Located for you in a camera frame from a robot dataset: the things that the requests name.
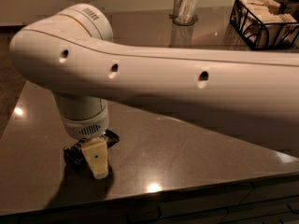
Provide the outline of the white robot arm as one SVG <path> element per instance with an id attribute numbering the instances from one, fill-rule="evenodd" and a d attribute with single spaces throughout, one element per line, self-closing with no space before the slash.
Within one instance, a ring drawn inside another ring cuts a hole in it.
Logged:
<path id="1" fill-rule="evenodd" d="M 11 61 L 52 91 L 68 134 L 94 142 L 114 101 L 296 156 L 296 53 L 124 46 L 106 16 L 77 4 L 16 33 Z"/>

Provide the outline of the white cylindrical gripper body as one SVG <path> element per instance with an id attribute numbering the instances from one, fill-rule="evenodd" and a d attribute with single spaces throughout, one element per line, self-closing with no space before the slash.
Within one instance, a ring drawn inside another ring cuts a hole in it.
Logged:
<path id="1" fill-rule="evenodd" d="M 74 139 L 93 139 L 108 127 L 108 106 L 105 99 L 54 93 L 61 120 Z"/>

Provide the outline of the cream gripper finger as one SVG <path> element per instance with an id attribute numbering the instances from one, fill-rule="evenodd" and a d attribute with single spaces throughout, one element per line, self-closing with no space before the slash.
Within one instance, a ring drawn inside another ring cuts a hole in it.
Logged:
<path id="1" fill-rule="evenodd" d="M 87 140 L 83 143 L 81 152 L 95 179 L 108 175 L 107 142 L 104 138 Z"/>

